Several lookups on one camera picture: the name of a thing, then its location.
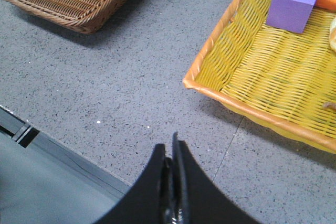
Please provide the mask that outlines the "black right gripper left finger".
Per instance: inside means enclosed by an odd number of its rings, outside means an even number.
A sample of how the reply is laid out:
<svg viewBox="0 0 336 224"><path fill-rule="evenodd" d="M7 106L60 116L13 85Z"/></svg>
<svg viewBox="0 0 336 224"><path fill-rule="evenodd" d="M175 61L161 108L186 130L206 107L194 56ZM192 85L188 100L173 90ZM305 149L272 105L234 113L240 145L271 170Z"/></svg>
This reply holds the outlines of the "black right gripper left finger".
<svg viewBox="0 0 336 224"><path fill-rule="evenodd" d="M160 223L160 189L165 146L157 144L151 158L125 196L96 223Z"/></svg>

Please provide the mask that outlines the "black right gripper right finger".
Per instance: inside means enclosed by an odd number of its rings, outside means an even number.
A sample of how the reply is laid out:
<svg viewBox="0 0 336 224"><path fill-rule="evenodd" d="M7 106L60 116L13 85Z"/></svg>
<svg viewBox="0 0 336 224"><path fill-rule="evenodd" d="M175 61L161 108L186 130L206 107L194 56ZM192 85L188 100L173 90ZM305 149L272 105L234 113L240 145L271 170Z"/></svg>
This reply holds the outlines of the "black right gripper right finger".
<svg viewBox="0 0 336 224"><path fill-rule="evenodd" d="M180 223L258 223L232 203L201 169L185 141L173 134L173 178Z"/></svg>

